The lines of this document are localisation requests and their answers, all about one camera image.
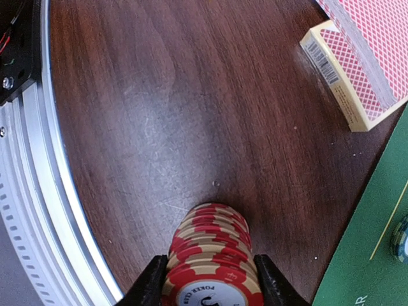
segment green felt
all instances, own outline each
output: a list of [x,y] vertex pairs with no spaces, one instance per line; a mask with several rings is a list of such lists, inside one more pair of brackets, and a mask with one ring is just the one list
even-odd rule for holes
[[369,260],[408,180],[407,112],[395,128],[340,241],[313,306],[408,305],[408,265],[394,259],[390,251],[392,232],[408,215],[408,192],[376,255]]

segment stack of poker chips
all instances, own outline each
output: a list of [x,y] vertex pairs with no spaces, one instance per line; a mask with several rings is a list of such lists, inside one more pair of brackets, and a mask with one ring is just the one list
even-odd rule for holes
[[395,259],[408,263],[408,215],[399,222],[391,238],[391,253]]
[[192,209],[171,243],[164,306],[262,306],[249,227],[231,207]]

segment dark wood surface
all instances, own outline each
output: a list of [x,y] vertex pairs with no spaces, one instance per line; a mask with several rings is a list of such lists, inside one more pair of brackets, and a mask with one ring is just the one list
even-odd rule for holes
[[314,1],[60,0],[51,16],[66,150],[121,288],[221,201],[311,301],[398,116],[349,132],[299,47],[326,18]]

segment red poker chip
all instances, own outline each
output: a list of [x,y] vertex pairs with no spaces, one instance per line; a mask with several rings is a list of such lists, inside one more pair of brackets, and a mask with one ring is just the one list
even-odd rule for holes
[[184,249],[179,250],[177,253],[171,254],[169,256],[169,260],[171,260],[173,257],[176,257],[179,262],[183,262],[183,260],[192,255],[201,254],[204,252],[216,252],[234,256],[241,259],[245,263],[250,263],[252,266],[252,258],[250,254],[247,254],[245,251],[236,247],[228,247],[223,242],[214,242],[211,240],[191,242],[190,244],[187,244]]
[[232,256],[230,254],[216,253],[216,252],[206,252],[202,254],[192,255],[183,260],[183,262],[174,261],[174,268],[183,264],[192,265],[192,264],[205,264],[205,263],[219,263],[223,265],[231,265],[237,268],[242,269],[253,279],[257,279],[257,270],[253,268],[255,265],[253,260],[250,259],[250,262],[243,261],[241,258]]
[[220,228],[224,228],[224,229],[229,229],[231,231],[234,231],[236,233],[238,233],[240,235],[240,237],[245,237],[246,241],[250,240],[249,234],[246,233],[239,225],[236,224],[232,224],[232,223],[226,223],[224,221],[221,220],[200,220],[197,219],[194,223],[188,225],[188,226],[184,226],[183,228],[179,228],[179,231],[183,231],[184,228],[192,228],[192,227],[197,227],[197,226],[211,226],[211,225],[216,225],[219,226]]
[[185,218],[178,227],[183,228],[184,226],[188,226],[190,224],[194,224],[197,222],[217,221],[217,220],[223,221],[228,224],[236,224],[237,226],[240,226],[242,228],[242,231],[248,233],[247,229],[240,221],[237,221],[236,219],[232,217],[228,217],[226,215],[220,215],[220,214],[192,215],[191,217]]
[[249,246],[249,249],[252,250],[252,242],[251,242],[251,238],[249,236],[249,233],[245,231],[245,229],[242,227],[242,225],[240,225],[239,223],[235,222],[235,221],[231,221],[231,220],[224,220],[224,217],[219,218],[219,216],[212,216],[212,215],[201,215],[199,217],[192,217],[186,221],[183,221],[182,224],[180,224],[180,226],[178,227],[176,234],[179,231],[182,231],[184,228],[188,228],[191,226],[204,226],[204,225],[213,225],[213,224],[217,224],[220,227],[224,227],[224,228],[229,228],[235,232],[237,232],[239,234],[239,237],[241,238],[241,240],[245,243],[247,243],[247,245]]
[[248,250],[251,251],[250,246],[245,241],[241,241],[240,239],[238,239],[236,236],[233,236],[233,235],[230,235],[230,234],[227,234],[227,233],[223,233],[223,232],[218,232],[218,233],[215,233],[215,234],[194,232],[191,235],[186,236],[185,238],[176,237],[176,239],[173,239],[173,242],[171,243],[171,246],[170,246],[170,253],[173,252],[175,249],[177,249],[180,244],[183,244],[184,242],[187,242],[187,241],[191,241],[193,239],[202,238],[202,237],[225,238],[225,239],[234,240],[237,243],[242,242],[248,248]]
[[188,270],[190,269],[190,265],[185,263],[185,262],[181,262],[179,261],[179,263],[177,265],[174,266],[174,268],[172,268],[170,270],[170,272],[167,273],[166,278],[170,278],[172,275],[179,273],[180,271],[184,271],[184,270]]
[[239,212],[237,212],[234,208],[232,208],[232,207],[230,207],[228,205],[220,204],[220,203],[202,204],[202,205],[198,205],[198,206],[194,207],[192,210],[197,211],[197,210],[202,210],[204,208],[215,208],[215,209],[218,209],[218,210],[227,211],[227,212],[230,212],[230,213],[236,215],[238,218],[243,220],[243,222],[246,222],[243,215],[240,214]]
[[194,245],[200,245],[202,242],[220,242],[225,244],[226,247],[232,247],[241,250],[242,252],[245,252],[249,256],[251,255],[251,252],[248,250],[247,246],[244,245],[242,242],[231,239],[229,236],[219,236],[219,235],[203,235],[203,236],[198,236],[189,240],[186,240],[182,244],[178,244],[178,246],[174,247],[172,251],[170,251],[170,256],[179,253],[180,251],[183,251],[186,247]]
[[217,223],[212,223],[188,226],[186,228],[176,230],[174,237],[185,238],[186,236],[191,235],[192,233],[197,232],[209,233],[208,231],[212,231],[212,233],[217,232],[228,233],[230,235],[236,236],[241,241],[247,242],[248,245],[250,245],[249,241],[251,241],[251,239],[249,235],[236,231],[233,226],[227,226],[227,224],[221,226]]
[[231,209],[225,209],[225,208],[220,208],[220,207],[201,207],[197,210],[192,209],[187,215],[186,215],[186,219],[190,218],[192,215],[202,215],[202,214],[221,214],[221,215],[225,215],[227,217],[231,217],[235,220],[237,220],[238,222],[242,223],[244,225],[244,227],[247,228],[247,231],[249,231],[249,227],[248,227],[248,223],[245,220],[244,217],[242,217],[241,214],[239,214],[238,212],[231,210]]
[[185,306],[203,305],[203,300],[211,301],[209,305],[263,305],[257,280],[242,269],[219,263],[184,267],[167,278],[163,286],[165,300]]

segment barcode sticker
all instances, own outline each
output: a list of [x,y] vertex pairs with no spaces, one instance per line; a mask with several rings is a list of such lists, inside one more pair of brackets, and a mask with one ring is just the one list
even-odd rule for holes
[[327,84],[333,85],[340,80],[331,62],[325,56],[323,51],[320,49],[319,45],[314,39],[311,39],[306,45],[305,50],[309,54],[310,58],[313,60],[314,64],[317,66],[320,73],[323,75]]

